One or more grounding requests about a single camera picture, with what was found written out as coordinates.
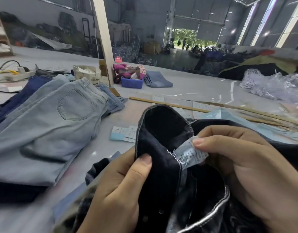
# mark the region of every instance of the window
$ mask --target window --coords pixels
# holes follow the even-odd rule
[[[245,31],[246,31],[246,28],[247,28],[247,26],[248,26],[248,24],[249,24],[249,22],[250,22],[250,20],[251,20],[251,18],[252,18],[252,14],[253,14],[254,11],[255,11],[256,5],[257,5],[257,2],[252,6],[252,8],[251,8],[250,11],[249,11],[249,14],[248,14],[248,17],[247,17],[246,22],[245,22],[245,24],[244,24],[244,27],[243,27],[243,29],[242,29],[241,35],[240,35],[240,37],[239,37],[239,39],[238,39],[238,41],[237,41],[237,45],[240,45],[240,43],[241,43],[241,41],[242,41],[242,38],[243,38],[243,36],[244,36],[244,34],[245,34]]]
[[[263,30],[263,27],[265,26],[265,23],[267,22],[267,20],[268,20],[270,14],[271,14],[271,11],[272,11],[272,9],[273,9],[273,7],[274,7],[276,1],[277,1],[277,0],[271,0],[271,1],[270,1],[269,5],[268,5],[268,8],[267,8],[267,10],[266,10],[266,12],[265,12],[265,14],[264,14],[264,16],[263,16],[263,18],[262,18],[262,20],[261,20],[261,23],[260,23],[260,25],[259,25],[259,27],[258,27],[258,29],[257,29],[257,32],[256,32],[256,34],[255,34],[255,37],[254,37],[254,39],[252,40],[252,43],[250,44],[251,46],[254,46],[254,45],[256,44],[256,42],[257,42],[257,40],[258,40],[258,38],[259,38],[259,36],[260,36],[262,30]]]
[[[297,4],[297,7],[295,8],[291,18],[289,19],[289,21],[284,29],[284,32],[279,37],[279,40],[277,41],[275,47],[281,48],[283,46],[283,44],[285,43],[286,39],[288,38],[291,30],[297,23],[297,21],[298,21],[298,4]]]

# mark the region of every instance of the finger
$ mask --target finger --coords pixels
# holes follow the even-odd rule
[[[252,141],[257,144],[269,145],[269,143],[258,133],[243,127],[212,125],[204,128],[198,133],[198,137],[209,137],[213,135],[228,136],[237,139]]]
[[[193,140],[194,147],[207,152],[218,153],[238,165],[249,164],[253,157],[259,154],[261,145],[251,141],[236,139],[233,137],[214,135]]]
[[[140,191],[152,167],[152,159],[148,154],[140,156],[131,166],[116,192],[124,200],[138,200]]]
[[[103,195],[109,195],[120,185],[134,161],[135,147],[133,146],[107,165],[98,185],[98,188],[103,191]]]

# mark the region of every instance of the gray floor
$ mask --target gray floor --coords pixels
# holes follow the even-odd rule
[[[171,49],[169,55],[150,55],[150,58],[157,60],[157,67],[171,70],[194,69],[199,59],[193,58],[187,50]]]

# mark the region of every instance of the back pocket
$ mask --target back pocket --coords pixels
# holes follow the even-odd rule
[[[88,118],[97,108],[96,103],[90,101],[77,89],[71,89],[57,105],[57,110],[63,119],[74,121]]]

